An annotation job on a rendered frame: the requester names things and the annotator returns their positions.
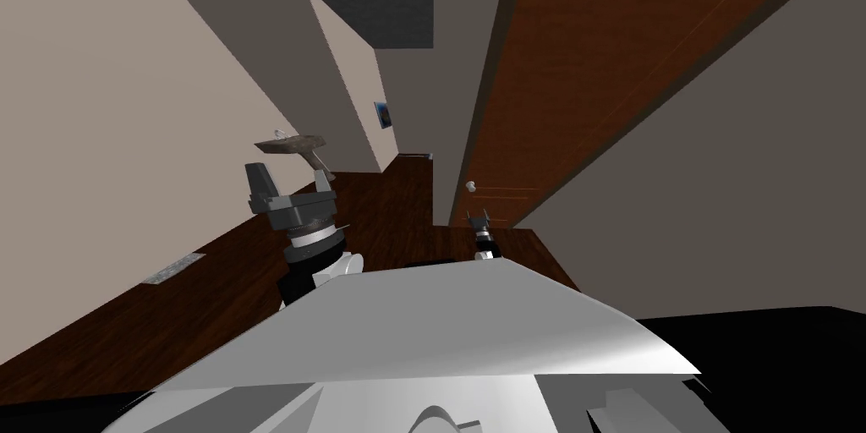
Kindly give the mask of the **grey flat floor plate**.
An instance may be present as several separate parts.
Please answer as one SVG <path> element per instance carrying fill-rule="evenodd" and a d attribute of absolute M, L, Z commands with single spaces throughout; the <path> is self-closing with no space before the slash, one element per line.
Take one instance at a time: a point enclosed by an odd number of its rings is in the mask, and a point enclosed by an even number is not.
<path fill-rule="evenodd" d="M 171 265 L 149 275 L 142 283 L 149 285 L 159 285 L 164 283 L 205 256 L 206 255 L 202 253 L 187 254 L 183 258 L 173 262 Z"/>

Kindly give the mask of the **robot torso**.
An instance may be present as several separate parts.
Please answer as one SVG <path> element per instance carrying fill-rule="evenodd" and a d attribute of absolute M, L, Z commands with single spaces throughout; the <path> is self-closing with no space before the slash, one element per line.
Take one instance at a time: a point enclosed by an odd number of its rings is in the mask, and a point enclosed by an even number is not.
<path fill-rule="evenodd" d="M 337 276 L 103 433 L 731 433 L 697 368 L 507 259 Z"/>

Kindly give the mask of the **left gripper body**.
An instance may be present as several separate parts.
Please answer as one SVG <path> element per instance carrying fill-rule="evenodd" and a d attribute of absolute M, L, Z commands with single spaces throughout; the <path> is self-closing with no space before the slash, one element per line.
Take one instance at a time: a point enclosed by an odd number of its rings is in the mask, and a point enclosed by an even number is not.
<path fill-rule="evenodd" d="M 249 206 L 254 214 L 298 211 L 310 214 L 334 215 L 337 213 L 336 197 L 336 192 L 333 190 L 278 197 L 251 195 Z"/>

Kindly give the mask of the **brown wooden door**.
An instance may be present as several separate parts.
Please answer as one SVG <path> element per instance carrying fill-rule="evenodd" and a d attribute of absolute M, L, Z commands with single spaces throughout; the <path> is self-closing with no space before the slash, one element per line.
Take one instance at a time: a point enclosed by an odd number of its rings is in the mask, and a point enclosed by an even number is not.
<path fill-rule="evenodd" d="M 452 225 L 520 222 L 766 1 L 512 0 Z"/>

